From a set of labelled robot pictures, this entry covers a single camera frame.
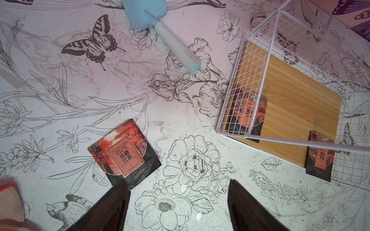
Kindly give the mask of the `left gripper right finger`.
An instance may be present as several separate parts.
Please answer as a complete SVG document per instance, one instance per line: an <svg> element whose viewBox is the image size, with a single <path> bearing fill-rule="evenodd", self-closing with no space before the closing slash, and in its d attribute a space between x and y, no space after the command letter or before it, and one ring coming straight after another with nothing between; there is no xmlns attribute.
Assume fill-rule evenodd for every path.
<svg viewBox="0 0 370 231"><path fill-rule="evenodd" d="M234 231L288 230L236 180L230 180L227 203Z"/></svg>

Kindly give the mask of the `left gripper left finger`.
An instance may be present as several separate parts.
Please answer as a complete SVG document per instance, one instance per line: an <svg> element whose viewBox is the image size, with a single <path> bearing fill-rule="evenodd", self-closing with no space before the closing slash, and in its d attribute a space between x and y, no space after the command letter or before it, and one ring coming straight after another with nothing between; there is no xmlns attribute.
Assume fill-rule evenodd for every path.
<svg viewBox="0 0 370 231"><path fill-rule="evenodd" d="M131 192L124 179L118 181L69 231L122 231Z"/></svg>

